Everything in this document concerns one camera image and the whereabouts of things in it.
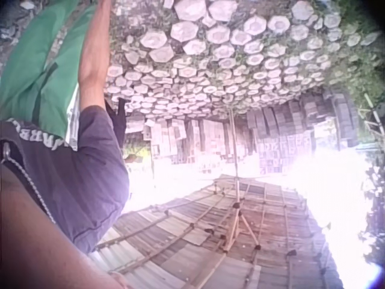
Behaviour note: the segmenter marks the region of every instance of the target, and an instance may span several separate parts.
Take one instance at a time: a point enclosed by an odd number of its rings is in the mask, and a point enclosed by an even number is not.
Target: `skin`
[[[125,163],[126,164],[133,163],[136,158],[137,158],[136,155],[130,154],[130,155],[128,155],[128,157],[125,158]]]
[[[103,85],[109,65],[111,0],[100,0],[86,35],[79,67],[81,110],[105,109]],[[37,206],[16,176],[0,167],[0,287],[121,289],[66,238]]]

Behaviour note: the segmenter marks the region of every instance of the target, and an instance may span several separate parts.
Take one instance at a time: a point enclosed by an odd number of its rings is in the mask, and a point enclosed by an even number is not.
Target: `roof panel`
[[[161,267],[179,279],[186,280],[186,278],[191,277],[192,272],[195,272],[202,266],[205,256],[210,253],[210,250],[203,247],[187,244],[178,253],[163,263]]]
[[[159,214],[162,214],[162,213],[151,213],[148,211],[143,211],[143,212],[140,212],[139,214],[143,216],[145,219],[152,222],[158,219]],[[174,236],[179,236],[189,227],[189,224],[186,224],[183,221],[177,220],[174,217],[170,217],[156,224],[156,226],[173,234]],[[192,244],[201,245],[207,239],[208,236],[209,234],[206,233],[205,231],[195,228],[186,236],[184,236],[183,239]]]
[[[219,268],[207,281],[203,289],[234,289],[242,288],[252,264],[226,257]],[[254,273],[250,278],[249,288],[257,288],[260,275],[260,266],[254,267]]]

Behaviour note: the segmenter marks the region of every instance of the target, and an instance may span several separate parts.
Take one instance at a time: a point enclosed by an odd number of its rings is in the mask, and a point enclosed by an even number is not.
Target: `person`
[[[121,150],[123,150],[123,143],[125,142],[125,134],[126,134],[126,127],[127,127],[125,104],[126,104],[126,100],[123,98],[119,98],[118,112],[115,113],[115,111],[110,106],[108,101],[105,100],[106,111],[112,120],[114,133],[118,141],[119,148]]]
[[[122,287],[84,255],[113,225],[129,195],[103,95],[111,0],[85,10],[45,67],[56,33],[76,5],[76,0],[52,0],[32,20],[0,84],[0,275],[11,288]],[[61,88],[66,81],[73,84],[66,74],[76,57],[65,59],[74,55],[79,56],[77,151],[62,138],[72,95]]]

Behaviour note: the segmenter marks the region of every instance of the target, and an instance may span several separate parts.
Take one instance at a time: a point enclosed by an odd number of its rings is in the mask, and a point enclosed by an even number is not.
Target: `corrugated metal roof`
[[[90,258],[105,271],[124,269],[134,289],[281,289],[289,283],[293,289],[342,288],[325,237],[305,202],[276,185],[241,180],[244,219],[224,252],[222,239],[236,212],[234,180],[216,183],[217,194],[210,185],[184,199],[122,216],[102,243],[128,237],[101,245]],[[292,249],[297,255],[287,257]]]
[[[159,219],[159,215],[162,215],[162,213],[157,212],[149,212],[149,211],[143,211],[139,213],[142,217],[147,219],[150,222],[153,222],[154,220]],[[182,234],[186,229],[189,228],[189,224],[178,220],[174,217],[170,217],[163,222],[160,222],[156,224],[157,227],[173,234],[174,236],[178,236]],[[208,233],[205,233],[201,229],[194,229],[190,233],[188,233],[186,236],[183,237],[184,240],[195,244],[195,245],[201,245],[209,236]]]
[[[242,288],[252,264],[226,257],[203,289],[234,289]],[[258,288],[260,266],[254,266],[249,288]]]

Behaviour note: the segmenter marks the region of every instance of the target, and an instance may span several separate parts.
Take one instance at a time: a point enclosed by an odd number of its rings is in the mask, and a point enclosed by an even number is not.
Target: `metal pole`
[[[239,179],[238,179],[239,178],[239,176],[238,176],[238,154],[237,154],[237,151],[236,151],[235,122],[234,122],[234,113],[233,113],[233,109],[232,108],[230,108],[230,127],[231,127],[231,135],[233,136],[235,177],[236,177],[236,180],[238,181],[238,184],[239,184]],[[236,192],[237,192],[237,196],[239,197],[239,186],[238,186],[238,189],[237,189]]]
[[[236,153],[236,136],[235,136],[235,123],[234,123],[234,113],[232,108],[229,109],[230,114],[230,128],[231,133],[233,136],[233,148],[234,148],[234,165],[235,165],[235,193],[236,193],[236,203],[238,203],[238,208],[235,210],[234,215],[234,221],[231,228],[231,231],[229,232],[229,237],[227,238],[226,248],[225,250],[228,251],[231,248],[231,245],[233,243],[233,237],[235,235],[235,232],[238,229],[238,223],[239,223],[239,209],[240,209],[240,203],[239,203],[239,176],[238,176],[238,154]]]

